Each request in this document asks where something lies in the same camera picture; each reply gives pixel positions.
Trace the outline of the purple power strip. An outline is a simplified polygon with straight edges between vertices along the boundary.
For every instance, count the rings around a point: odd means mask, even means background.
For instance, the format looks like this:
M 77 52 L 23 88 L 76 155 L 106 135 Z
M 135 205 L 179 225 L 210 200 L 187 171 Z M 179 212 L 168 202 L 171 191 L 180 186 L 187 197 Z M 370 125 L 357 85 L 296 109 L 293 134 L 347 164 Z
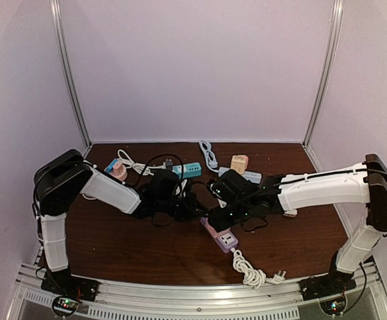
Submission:
M 230 229 L 217 232 L 208 223 L 208 219 L 205 217 L 202 217 L 200 219 L 200 223 L 224 253 L 229 253 L 237 249 L 239 241 L 236 236 L 230 231 Z

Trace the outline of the teal power strip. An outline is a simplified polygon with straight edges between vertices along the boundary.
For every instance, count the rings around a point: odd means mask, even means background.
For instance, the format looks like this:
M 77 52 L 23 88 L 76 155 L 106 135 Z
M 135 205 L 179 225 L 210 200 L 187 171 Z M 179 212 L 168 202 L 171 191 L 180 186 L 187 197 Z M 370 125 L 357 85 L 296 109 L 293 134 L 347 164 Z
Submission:
M 174 165 L 172 171 L 176 173 L 179 178 L 190 179 L 202 175 L 202 166 L 198 162 L 187 163 L 185 165 Z

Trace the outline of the pink round plug adapter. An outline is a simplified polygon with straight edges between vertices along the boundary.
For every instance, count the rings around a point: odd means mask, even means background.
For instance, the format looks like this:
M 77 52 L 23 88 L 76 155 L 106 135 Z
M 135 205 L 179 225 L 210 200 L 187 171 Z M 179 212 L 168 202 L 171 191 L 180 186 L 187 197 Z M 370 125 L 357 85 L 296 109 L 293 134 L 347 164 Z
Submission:
M 109 173 L 111 176 L 115 177 L 120 181 L 125 181 L 127 179 L 127 168 L 123 164 L 121 159 L 114 159 L 106 168 L 105 172 Z

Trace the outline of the beige cube socket adapter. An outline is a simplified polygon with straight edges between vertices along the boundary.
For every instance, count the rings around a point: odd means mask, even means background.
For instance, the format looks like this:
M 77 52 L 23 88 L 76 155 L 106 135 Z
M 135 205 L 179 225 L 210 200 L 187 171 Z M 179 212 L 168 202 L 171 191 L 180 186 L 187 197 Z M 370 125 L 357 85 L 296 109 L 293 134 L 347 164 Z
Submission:
M 233 155 L 231 159 L 230 169 L 233 169 L 240 175 L 243 175 L 248 167 L 249 157 L 247 155 Z

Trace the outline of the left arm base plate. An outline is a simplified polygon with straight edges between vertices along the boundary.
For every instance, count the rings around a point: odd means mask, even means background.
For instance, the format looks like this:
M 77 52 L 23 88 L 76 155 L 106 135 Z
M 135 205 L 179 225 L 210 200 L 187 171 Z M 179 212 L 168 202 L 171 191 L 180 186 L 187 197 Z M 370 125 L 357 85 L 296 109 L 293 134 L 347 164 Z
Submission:
M 75 300 L 95 301 L 99 282 L 92 279 L 75 277 L 69 269 L 57 272 L 46 272 L 41 288 L 54 294 L 70 297 Z

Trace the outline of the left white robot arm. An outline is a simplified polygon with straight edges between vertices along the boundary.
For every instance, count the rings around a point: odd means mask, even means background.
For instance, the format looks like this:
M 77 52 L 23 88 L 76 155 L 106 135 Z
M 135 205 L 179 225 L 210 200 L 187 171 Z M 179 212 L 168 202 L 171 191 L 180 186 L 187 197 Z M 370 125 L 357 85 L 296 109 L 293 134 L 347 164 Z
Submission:
M 169 169 L 157 169 L 143 185 L 127 184 L 88 162 L 76 149 L 40 168 L 34 176 L 32 208 L 39 222 L 39 241 L 52 272 L 52 288 L 62 296 L 69 296 L 76 289 L 75 279 L 64 272 L 69 270 L 65 219 L 79 195 L 93 197 L 135 219 L 166 213 L 174 221 L 184 222 L 207 214 L 191 190 L 192 185 L 184 173 Z

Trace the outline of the blue-grey power strip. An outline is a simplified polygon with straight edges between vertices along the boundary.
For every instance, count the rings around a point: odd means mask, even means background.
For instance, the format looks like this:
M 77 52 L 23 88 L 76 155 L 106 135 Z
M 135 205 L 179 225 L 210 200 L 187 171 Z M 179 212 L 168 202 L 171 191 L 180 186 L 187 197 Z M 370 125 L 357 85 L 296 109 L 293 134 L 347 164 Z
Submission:
M 229 170 L 230 170 L 229 167 L 220 167 L 218 169 L 218 176 L 221 177 L 226 171 L 229 171 Z M 260 184 L 260 182 L 262 180 L 262 174 L 261 173 L 256 173 L 256 172 L 252 172 L 252 171 L 244 171 L 242 176 L 246 180 L 248 180 L 248 181 L 250 181 L 252 183 L 255 183 L 255 184 Z

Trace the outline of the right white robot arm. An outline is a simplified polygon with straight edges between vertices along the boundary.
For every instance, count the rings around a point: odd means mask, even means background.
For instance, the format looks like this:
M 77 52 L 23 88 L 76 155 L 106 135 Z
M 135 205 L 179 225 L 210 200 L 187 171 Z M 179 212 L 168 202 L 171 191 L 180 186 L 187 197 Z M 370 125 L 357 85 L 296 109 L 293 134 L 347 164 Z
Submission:
M 223 231 L 248 219 L 264 219 L 281 213 L 295 217 L 305 207 L 361 203 L 367 212 L 347 242 L 336 252 L 322 289 L 336 294 L 357 266 L 387 234 L 387 168 L 376 154 L 351 167 L 303 175 L 273 175 L 252 183 L 233 169 L 223 173 L 211 187 L 225 203 L 208 213 L 208 223 Z

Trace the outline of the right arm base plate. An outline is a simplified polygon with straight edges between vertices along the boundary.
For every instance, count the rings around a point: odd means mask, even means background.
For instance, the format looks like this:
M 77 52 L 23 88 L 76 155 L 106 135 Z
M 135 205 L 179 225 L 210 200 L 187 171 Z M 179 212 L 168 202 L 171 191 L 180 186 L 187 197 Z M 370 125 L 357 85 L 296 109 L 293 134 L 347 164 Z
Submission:
M 320 299 L 331 295 L 340 295 L 345 290 L 356 288 L 353 274 L 328 273 L 317 277 L 309 277 L 298 282 L 304 301 Z

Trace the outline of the small dark plug charger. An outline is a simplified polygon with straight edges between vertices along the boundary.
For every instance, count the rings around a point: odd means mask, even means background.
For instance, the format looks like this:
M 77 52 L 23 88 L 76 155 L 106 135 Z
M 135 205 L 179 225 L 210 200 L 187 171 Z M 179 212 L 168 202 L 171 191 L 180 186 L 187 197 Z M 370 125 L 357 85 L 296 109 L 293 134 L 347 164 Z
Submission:
M 165 169 L 172 171 L 173 170 L 173 161 L 171 159 L 166 159 L 164 161 L 164 167 L 165 167 Z

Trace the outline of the white plug adapter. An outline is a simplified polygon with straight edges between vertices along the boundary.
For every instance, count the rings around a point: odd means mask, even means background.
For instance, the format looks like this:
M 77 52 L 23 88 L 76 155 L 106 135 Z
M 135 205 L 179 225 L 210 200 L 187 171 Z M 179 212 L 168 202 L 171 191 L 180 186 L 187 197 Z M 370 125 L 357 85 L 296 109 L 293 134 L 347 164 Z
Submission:
M 285 216 L 285 217 L 296 217 L 297 215 L 298 215 L 298 210 L 297 209 L 285 211 L 283 213 L 283 216 Z

